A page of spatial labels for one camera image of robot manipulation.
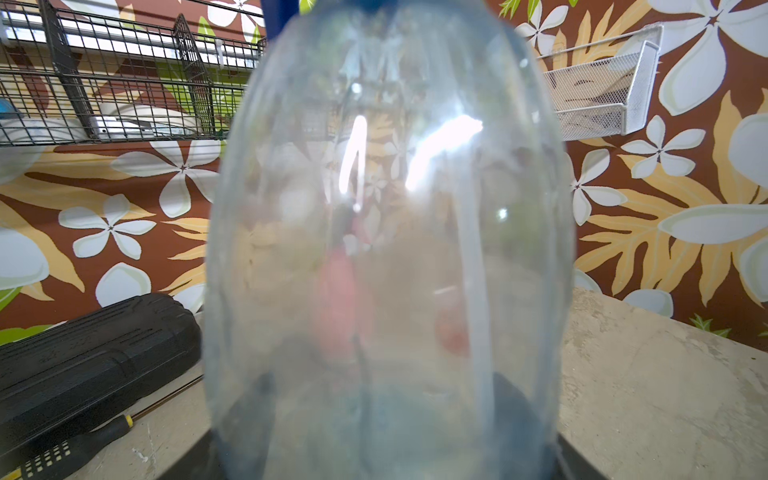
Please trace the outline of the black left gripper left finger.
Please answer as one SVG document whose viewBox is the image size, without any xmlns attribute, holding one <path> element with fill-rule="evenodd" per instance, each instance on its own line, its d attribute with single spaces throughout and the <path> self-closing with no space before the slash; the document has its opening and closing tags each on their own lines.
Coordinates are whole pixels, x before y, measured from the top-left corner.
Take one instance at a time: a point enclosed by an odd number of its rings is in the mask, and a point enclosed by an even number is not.
<svg viewBox="0 0 768 480">
<path fill-rule="evenodd" d="M 225 480 L 213 432 L 208 430 L 158 480 Z"/>
</svg>

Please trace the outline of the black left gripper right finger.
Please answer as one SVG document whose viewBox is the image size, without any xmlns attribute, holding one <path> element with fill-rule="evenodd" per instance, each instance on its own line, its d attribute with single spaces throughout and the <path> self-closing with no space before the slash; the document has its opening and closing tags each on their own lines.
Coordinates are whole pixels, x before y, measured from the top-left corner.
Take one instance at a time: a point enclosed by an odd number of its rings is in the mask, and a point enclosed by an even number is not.
<svg viewBox="0 0 768 480">
<path fill-rule="evenodd" d="M 554 452 L 554 480 L 607 480 L 562 434 Z"/>
</svg>

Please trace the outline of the clear blue spray bottle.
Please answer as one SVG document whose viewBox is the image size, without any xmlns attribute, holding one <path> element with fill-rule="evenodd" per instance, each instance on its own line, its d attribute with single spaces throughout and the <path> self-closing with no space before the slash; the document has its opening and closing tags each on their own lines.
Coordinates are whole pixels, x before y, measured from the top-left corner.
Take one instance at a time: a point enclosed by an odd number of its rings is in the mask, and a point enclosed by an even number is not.
<svg viewBox="0 0 768 480">
<path fill-rule="evenodd" d="M 270 41 L 211 210 L 204 388 L 229 479 L 548 479 L 569 164 L 482 1 L 320 1 Z"/>
</svg>

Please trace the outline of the blue white spray nozzle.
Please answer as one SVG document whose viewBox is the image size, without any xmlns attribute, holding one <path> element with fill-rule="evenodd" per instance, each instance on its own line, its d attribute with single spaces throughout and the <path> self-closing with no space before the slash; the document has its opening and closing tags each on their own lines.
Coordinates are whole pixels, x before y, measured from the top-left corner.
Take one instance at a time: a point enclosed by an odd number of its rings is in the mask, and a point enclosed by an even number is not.
<svg viewBox="0 0 768 480">
<path fill-rule="evenodd" d="M 261 0 L 268 41 L 273 41 L 286 24 L 300 12 L 299 0 Z"/>
</svg>

